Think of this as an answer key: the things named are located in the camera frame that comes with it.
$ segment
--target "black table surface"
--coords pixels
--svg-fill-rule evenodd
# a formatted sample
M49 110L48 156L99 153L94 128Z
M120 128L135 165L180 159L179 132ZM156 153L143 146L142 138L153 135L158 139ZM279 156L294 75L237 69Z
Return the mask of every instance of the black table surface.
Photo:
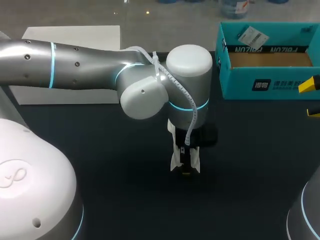
M134 120L120 104L17 106L72 163L87 239L287 239L288 210L320 164L320 118L306 115L320 102L223 100L215 70L211 88L219 140L191 179L170 173L167 107Z

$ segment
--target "screw hole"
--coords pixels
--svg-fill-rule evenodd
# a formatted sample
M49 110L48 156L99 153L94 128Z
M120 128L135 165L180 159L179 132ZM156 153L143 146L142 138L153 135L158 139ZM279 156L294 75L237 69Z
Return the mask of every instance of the screw hole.
M33 226L34 226L35 228L37 228L37 229L41 227L41 221L40 221L39 218L34 218L34 219L32 220L32 224L33 224Z

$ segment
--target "yellow object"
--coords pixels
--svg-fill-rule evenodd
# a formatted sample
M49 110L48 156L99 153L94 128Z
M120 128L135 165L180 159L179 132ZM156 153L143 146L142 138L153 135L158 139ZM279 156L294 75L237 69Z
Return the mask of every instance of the yellow object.
M320 113L310 115L310 114L309 114L309 109L306 110L306 114L307 114L309 117L317 117L317 118L320 118Z
M314 77L311 77L309 80L305 81L304 83L299 85L299 93L306 93L306 92L311 92L315 91L315 79Z

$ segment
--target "white cable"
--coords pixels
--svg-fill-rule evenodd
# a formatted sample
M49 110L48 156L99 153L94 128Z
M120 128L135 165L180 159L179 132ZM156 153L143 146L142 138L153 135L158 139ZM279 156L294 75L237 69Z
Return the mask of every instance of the white cable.
M184 143L185 143L185 145L190 146L190 135L191 135L191 132L194 129L196 123L197 123L197 118L198 118L198 110L197 110L197 106L196 106L194 99L189 94L189 92L184 88L184 86L182 86L181 83L178 82L177 79L175 79L175 77L172 76L171 73L164 66L162 66L159 63L158 56L157 56L156 52L154 52L153 58L152 58L147 53L147 51L144 50L140 46L131 46L131 47L128 47L126 50L136 50L136 51L139 51L140 53L142 53L146 57L146 59L151 64L153 64L155 66L156 74L157 74L157 68L159 68L173 82L173 84L184 94L186 99L189 101L190 106L192 108L192 121L191 121L190 126L188 128L188 131L186 132Z

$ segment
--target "robotic arm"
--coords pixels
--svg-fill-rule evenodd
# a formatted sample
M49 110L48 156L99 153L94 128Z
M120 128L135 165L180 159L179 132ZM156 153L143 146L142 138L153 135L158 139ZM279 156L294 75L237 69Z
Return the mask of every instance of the robotic arm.
M195 45L175 48L164 67L189 92L196 106L209 100L212 58ZM188 129L190 102L181 89L135 48L103 51L37 40L0 43L0 86L54 89L116 90L124 112L134 119L155 115L170 101L171 122ZM196 126L204 124L206 109L199 109Z
M134 119L150 118L169 102L171 169L181 167L184 174L200 171L192 158L199 160L199 147L216 141L215 128L205 125L212 64L210 53L196 45L176 47L160 64L139 47L103 51L37 40L0 42L0 86L116 90ZM85 208L71 164L28 129L1 88L0 133L0 239L85 239Z

